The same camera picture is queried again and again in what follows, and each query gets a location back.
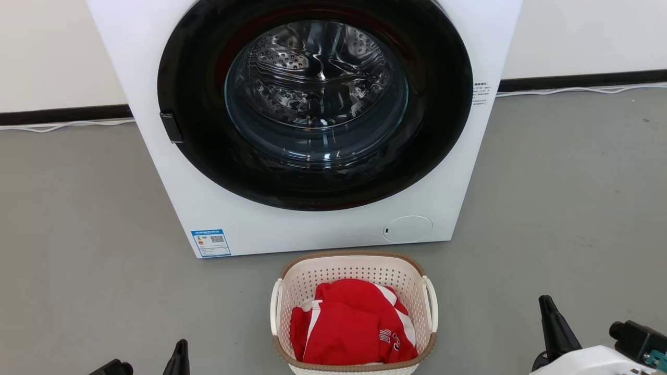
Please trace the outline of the black baseboard strip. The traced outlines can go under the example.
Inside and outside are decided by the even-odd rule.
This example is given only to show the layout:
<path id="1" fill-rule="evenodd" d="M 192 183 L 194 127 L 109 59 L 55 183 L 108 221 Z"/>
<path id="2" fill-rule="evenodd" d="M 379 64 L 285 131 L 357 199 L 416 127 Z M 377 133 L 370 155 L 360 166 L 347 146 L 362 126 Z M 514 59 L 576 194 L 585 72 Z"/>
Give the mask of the black baseboard strip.
<path id="1" fill-rule="evenodd" d="M 529 92 L 564 88 L 615 87 L 667 82 L 667 69 L 574 74 L 545 78 L 502 79 L 498 93 Z"/>
<path id="2" fill-rule="evenodd" d="M 0 127 L 40 125 L 74 121 L 112 120 L 133 117 L 129 105 L 95 105 L 0 113 Z"/>

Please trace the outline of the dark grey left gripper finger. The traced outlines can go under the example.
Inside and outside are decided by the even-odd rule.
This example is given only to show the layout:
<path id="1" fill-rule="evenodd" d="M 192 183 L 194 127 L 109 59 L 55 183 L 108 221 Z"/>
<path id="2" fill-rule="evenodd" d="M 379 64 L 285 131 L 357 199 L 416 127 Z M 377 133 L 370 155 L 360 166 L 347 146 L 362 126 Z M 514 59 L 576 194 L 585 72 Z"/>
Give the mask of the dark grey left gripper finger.
<path id="1" fill-rule="evenodd" d="M 190 375 L 190 355 L 188 340 L 181 339 L 165 366 L 163 375 Z"/>

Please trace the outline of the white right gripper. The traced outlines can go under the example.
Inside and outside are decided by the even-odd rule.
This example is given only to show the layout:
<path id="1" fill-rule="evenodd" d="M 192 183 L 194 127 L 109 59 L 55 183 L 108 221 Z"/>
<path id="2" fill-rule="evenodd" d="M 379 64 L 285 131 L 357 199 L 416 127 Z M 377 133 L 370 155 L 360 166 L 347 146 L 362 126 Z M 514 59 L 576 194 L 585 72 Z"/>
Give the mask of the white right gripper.
<path id="1" fill-rule="evenodd" d="M 545 346 L 538 360 L 555 361 L 530 375 L 659 375 L 658 369 L 636 363 L 610 347 L 582 349 L 552 297 L 540 296 L 538 303 Z"/>

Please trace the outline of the white front-load washing machine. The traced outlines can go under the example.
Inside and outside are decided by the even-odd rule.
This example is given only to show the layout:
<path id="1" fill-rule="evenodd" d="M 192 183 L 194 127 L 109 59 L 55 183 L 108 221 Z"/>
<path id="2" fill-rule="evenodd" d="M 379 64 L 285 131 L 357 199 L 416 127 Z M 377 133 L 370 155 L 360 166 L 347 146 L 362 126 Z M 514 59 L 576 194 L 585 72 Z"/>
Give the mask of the white front-load washing machine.
<path id="1" fill-rule="evenodd" d="M 245 256 L 396 244 L 386 240 L 383 229 L 409 215 L 424 216 L 433 223 L 429 236 L 414 243 L 452 239 L 523 0 L 435 1 L 472 50 L 474 83 L 493 86 L 490 100 L 471 106 L 459 140 L 427 176 L 380 201 L 332 211 L 282 209 L 235 195 L 202 174 L 170 142 L 159 116 L 159 63 L 173 30 L 198 0 L 86 3 L 193 251 L 192 231 L 222 229 L 231 256 Z"/>

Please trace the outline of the black round glass washer door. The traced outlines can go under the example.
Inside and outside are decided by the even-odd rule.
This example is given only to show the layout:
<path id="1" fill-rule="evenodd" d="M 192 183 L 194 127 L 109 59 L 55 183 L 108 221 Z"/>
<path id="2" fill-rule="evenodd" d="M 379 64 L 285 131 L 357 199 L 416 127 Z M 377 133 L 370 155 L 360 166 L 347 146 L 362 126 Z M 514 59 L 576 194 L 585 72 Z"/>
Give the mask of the black round glass washer door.
<path id="1" fill-rule="evenodd" d="M 159 109 L 225 190 L 349 209 L 446 158 L 469 118 L 472 57 L 435 0 L 198 0 L 160 58 Z"/>

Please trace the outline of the round white filter cover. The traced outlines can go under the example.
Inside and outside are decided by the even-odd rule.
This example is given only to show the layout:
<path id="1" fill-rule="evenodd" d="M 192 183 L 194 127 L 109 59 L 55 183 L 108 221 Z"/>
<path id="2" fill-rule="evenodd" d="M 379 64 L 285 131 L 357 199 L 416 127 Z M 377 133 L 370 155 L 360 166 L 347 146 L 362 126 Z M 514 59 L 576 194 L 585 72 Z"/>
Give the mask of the round white filter cover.
<path id="1" fill-rule="evenodd" d="M 383 229 L 386 240 L 396 244 L 410 244 L 428 237 L 433 228 L 430 219 L 409 215 L 396 218 Z"/>

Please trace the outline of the blue energy label sticker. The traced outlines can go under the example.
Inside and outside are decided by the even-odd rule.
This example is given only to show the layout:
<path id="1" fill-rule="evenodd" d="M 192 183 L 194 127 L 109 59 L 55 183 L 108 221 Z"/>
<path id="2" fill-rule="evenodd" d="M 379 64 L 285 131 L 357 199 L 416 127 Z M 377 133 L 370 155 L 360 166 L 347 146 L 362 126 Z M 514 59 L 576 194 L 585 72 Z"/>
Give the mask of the blue energy label sticker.
<path id="1" fill-rule="evenodd" d="M 223 258 L 231 256 L 222 229 L 192 231 L 194 251 L 198 258 Z"/>

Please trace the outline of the small printed text label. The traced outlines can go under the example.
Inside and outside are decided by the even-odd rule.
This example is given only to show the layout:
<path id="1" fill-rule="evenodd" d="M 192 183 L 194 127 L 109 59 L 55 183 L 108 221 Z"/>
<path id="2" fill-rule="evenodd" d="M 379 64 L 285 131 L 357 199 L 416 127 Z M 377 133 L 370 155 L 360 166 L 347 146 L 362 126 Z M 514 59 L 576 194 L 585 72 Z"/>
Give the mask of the small printed text label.
<path id="1" fill-rule="evenodd" d="M 473 85 L 472 107 L 486 105 L 491 97 L 493 86 L 487 82 L 475 82 Z"/>

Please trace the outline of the red and white garment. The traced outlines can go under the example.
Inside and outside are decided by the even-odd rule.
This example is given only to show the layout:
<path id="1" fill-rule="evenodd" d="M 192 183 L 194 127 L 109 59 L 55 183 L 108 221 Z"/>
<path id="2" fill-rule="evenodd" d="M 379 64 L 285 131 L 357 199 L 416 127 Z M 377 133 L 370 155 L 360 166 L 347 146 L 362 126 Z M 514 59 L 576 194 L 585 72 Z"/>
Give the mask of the red and white garment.
<path id="1" fill-rule="evenodd" d="M 393 288 L 357 279 L 321 283 L 291 312 L 296 360 L 310 365 L 394 364 L 418 356 L 414 324 Z"/>

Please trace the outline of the cream perforated laundry basket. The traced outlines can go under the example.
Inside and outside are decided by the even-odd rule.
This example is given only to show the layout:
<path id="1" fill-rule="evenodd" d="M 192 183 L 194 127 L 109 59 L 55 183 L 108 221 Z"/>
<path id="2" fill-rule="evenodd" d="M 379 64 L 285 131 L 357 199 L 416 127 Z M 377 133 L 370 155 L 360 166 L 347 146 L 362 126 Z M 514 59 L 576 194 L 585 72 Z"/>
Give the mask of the cream perforated laundry basket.
<path id="1" fill-rule="evenodd" d="M 415 327 L 417 358 L 356 366 L 310 365 L 296 360 L 290 343 L 293 309 L 307 308 L 321 283 L 343 279 L 364 280 L 395 290 Z M 363 251 L 321 253 L 291 262 L 274 283 L 269 316 L 276 351 L 294 375 L 413 375 L 435 346 L 439 323 L 435 287 L 417 262 L 399 254 Z"/>

